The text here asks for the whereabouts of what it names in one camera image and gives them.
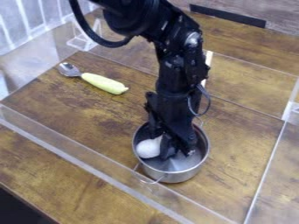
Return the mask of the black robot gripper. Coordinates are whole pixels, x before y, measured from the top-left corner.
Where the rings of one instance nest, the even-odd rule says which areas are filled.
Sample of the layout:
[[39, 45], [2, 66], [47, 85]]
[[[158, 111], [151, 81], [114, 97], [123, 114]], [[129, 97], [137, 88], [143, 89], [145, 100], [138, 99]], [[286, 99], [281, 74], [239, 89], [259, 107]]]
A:
[[161, 159], [167, 160], [179, 151], [189, 157], [194, 154], [198, 143], [193, 119], [201, 106], [201, 92], [198, 90], [179, 94], [147, 92], [146, 99], [150, 137], [155, 139], [163, 135]]

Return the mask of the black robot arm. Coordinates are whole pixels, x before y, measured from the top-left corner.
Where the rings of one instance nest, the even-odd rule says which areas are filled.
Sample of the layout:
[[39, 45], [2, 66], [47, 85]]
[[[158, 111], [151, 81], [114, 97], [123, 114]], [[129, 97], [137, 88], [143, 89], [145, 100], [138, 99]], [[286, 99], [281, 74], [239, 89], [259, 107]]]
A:
[[195, 152], [193, 119], [199, 111], [199, 85], [210, 67], [199, 24], [167, 0], [90, 0], [105, 10], [114, 32], [154, 43], [159, 61], [155, 91], [146, 94], [150, 137], [162, 139], [161, 159]]

